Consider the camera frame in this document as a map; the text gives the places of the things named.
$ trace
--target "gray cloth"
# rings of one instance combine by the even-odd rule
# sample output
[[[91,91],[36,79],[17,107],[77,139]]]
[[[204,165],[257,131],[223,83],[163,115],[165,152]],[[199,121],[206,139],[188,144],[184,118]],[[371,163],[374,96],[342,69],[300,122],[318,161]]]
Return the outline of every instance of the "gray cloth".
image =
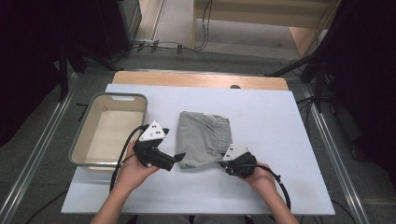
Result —
[[[180,168],[194,168],[217,162],[230,144],[230,122],[218,115],[181,112],[177,126],[177,153],[186,152]]]

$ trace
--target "beige plastic tray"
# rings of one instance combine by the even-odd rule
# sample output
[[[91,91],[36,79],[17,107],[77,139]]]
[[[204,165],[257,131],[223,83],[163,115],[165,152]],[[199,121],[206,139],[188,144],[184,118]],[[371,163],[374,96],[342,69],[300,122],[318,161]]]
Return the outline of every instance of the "beige plastic tray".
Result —
[[[115,167],[129,134],[144,124],[147,107],[147,98],[142,94],[95,95],[70,149],[69,160],[91,169]]]

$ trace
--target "wooden board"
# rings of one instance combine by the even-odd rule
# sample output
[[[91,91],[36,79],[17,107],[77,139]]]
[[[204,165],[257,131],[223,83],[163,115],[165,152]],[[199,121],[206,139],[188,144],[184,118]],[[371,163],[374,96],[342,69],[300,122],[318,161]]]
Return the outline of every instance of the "wooden board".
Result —
[[[237,85],[246,90],[287,91],[288,84],[282,77],[246,77],[222,74],[194,74],[181,72],[121,71],[116,73],[114,84],[155,86],[230,88]]]

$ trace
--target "gray carpet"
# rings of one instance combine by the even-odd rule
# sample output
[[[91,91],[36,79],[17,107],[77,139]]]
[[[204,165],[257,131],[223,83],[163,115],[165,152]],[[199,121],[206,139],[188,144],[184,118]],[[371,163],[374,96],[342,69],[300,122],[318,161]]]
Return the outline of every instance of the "gray carpet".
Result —
[[[125,70],[133,69],[164,69],[184,71],[205,71],[236,74],[269,74],[286,65],[289,61],[269,59],[262,57],[238,56],[219,53],[183,51],[176,54],[173,50],[159,49],[156,53],[149,53],[150,49],[131,52],[116,63]],[[67,157],[73,143],[77,129],[78,119],[84,108],[77,103],[87,104],[97,93],[104,91],[106,85],[111,83],[114,71],[108,71],[103,66],[89,67],[85,74],[78,74],[79,82],[76,91],[66,109],[61,123],[49,143],[47,153],[40,163],[35,176],[21,200],[12,223],[24,223],[39,207],[64,190],[66,183],[70,182],[76,170]],[[303,99],[302,84],[297,76],[287,74],[284,78],[288,81],[290,90],[296,99]],[[59,89],[56,88],[37,108],[37,110],[24,123],[17,135],[5,146],[0,148],[0,199],[4,200],[12,182],[21,172],[32,149],[35,147],[40,134],[43,132],[50,115],[57,103]],[[363,199],[391,199],[396,197],[395,189],[389,183],[387,175],[373,163],[361,163],[351,157],[348,141],[340,124],[333,116],[326,104],[323,106],[330,129],[341,149],[344,162],[351,173],[354,184]],[[323,145],[313,119],[310,119],[310,135],[312,146],[318,159],[332,199],[347,208],[344,192],[332,168],[329,156]],[[38,215],[32,223],[88,223],[92,215],[65,215],[61,214],[64,197],[49,206]],[[372,223],[395,223],[396,214],[392,212],[396,205],[367,203],[365,210]],[[334,205],[335,216],[322,217],[323,223],[353,223],[340,206]],[[120,223],[126,223],[128,215],[120,217]],[[256,223],[272,223],[268,217],[255,217]],[[319,217],[304,217],[303,223],[320,223]]]

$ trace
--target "white table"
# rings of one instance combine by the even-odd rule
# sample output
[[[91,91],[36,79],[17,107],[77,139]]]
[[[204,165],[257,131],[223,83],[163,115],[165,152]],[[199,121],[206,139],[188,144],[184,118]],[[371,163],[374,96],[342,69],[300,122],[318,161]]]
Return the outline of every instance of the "white table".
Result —
[[[233,142],[249,146],[259,161],[282,175],[296,215],[333,215],[318,163],[290,91],[228,90],[110,84],[106,91],[148,97],[148,123],[158,120],[170,132],[160,150],[175,154],[183,110],[230,119]],[[95,213],[108,194],[110,172],[77,168],[63,213]],[[269,214],[248,184],[217,165],[171,172],[161,170],[134,191],[122,212],[134,214]]]

